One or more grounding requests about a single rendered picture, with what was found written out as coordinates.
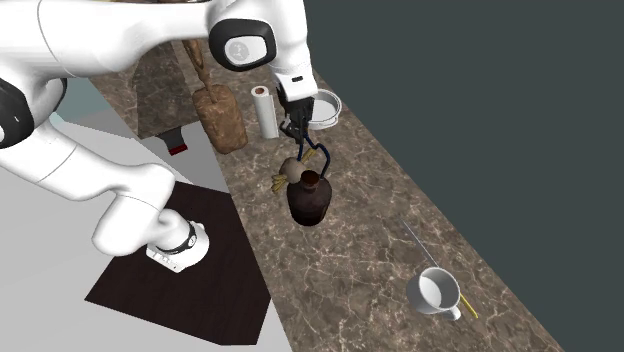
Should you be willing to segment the yellow stick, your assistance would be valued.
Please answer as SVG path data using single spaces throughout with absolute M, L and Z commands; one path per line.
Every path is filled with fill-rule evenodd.
M 465 306 L 465 308 L 470 312 L 470 314 L 475 318 L 478 319 L 479 315 L 476 312 L 476 310 L 473 308 L 473 306 L 468 302 L 468 300 L 466 299 L 466 297 L 460 293 L 460 301 L 461 303 Z

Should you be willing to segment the thin grey rod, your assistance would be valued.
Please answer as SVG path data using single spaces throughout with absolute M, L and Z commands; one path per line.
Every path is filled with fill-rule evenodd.
M 426 260 L 432 266 L 439 267 L 439 265 L 436 262 L 436 260 L 429 253 L 429 251 L 427 250 L 427 248 L 424 245 L 424 243 L 420 240 L 418 235 L 412 230 L 412 228 L 409 226 L 409 224 L 406 221 L 404 221 L 402 218 L 399 218 L 399 221 L 400 221 L 401 225 L 403 226 L 404 230 L 406 231 L 406 233 L 409 234 L 414 239 L 415 243 L 419 247 L 420 251 L 422 252 L 423 256 L 426 258 Z

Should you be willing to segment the black and red object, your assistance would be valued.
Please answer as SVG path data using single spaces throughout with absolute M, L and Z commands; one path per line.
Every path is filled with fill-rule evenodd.
M 158 135 L 158 138 L 161 139 L 171 156 L 179 154 L 188 149 L 188 146 L 185 143 L 185 140 L 182 135 L 182 128 L 176 127 L 165 131 Z

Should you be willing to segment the white paper towel roll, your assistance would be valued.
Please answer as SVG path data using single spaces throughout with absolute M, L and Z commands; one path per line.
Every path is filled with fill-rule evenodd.
M 273 97 L 266 86 L 256 86 L 250 91 L 261 135 L 265 139 L 279 137 Z

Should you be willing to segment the beige and yellow figure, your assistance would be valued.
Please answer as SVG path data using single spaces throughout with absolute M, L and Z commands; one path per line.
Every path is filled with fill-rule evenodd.
M 301 159 L 289 157 L 282 163 L 279 172 L 272 176 L 271 190 L 277 193 L 287 184 L 294 184 L 300 180 L 301 174 L 307 170 L 307 161 L 316 154 L 312 148 L 305 151 Z

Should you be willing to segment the dark robot stand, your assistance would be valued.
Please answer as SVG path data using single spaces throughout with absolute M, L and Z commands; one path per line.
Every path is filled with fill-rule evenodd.
M 209 250 L 175 273 L 144 247 L 110 261 L 87 302 L 222 345 L 254 345 L 270 293 L 230 194 L 177 182 L 166 206 L 201 223 Z

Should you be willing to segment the white cup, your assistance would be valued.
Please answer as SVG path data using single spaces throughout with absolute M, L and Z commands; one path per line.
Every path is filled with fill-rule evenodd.
M 406 296 L 418 312 L 440 314 L 447 320 L 461 318 L 459 310 L 461 290 L 457 280 L 447 270 L 429 267 L 412 277 L 406 287 Z

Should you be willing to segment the white bowl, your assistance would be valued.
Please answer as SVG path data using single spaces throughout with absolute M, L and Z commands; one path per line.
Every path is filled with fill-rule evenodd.
M 332 91 L 319 89 L 314 95 L 313 114 L 308 123 L 308 128 L 310 130 L 323 130 L 335 126 L 341 111 L 341 99 Z

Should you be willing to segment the dark brown jug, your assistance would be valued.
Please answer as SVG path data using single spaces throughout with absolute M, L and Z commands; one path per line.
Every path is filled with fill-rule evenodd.
M 292 218 L 302 226 L 316 226 L 325 217 L 332 198 L 329 181 L 313 170 L 287 186 L 287 201 Z

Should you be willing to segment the brown wooden paddle board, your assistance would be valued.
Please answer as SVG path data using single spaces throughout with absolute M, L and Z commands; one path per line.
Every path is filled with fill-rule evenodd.
M 202 82 L 202 87 L 192 94 L 192 101 L 212 146 L 220 154 L 245 147 L 248 137 L 233 92 L 227 85 L 212 83 L 199 40 L 183 40 L 182 44 Z

